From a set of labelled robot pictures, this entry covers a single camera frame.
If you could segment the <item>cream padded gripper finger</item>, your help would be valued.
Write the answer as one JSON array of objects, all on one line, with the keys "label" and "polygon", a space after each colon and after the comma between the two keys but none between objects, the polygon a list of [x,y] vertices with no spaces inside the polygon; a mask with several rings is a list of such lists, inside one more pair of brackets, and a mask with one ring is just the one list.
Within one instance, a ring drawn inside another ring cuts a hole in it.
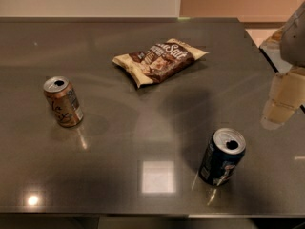
[{"label": "cream padded gripper finger", "polygon": [[260,49],[262,52],[271,59],[280,58],[280,42],[282,38],[283,28],[279,28],[267,39],[265,39],[261,45]]},{"label": "cream padded gripper finger", "polygon": [[276,73],[263,109],[262,126],[275,130],[286,123],[305,103],[305,68],[291,67],[286,73]]}]

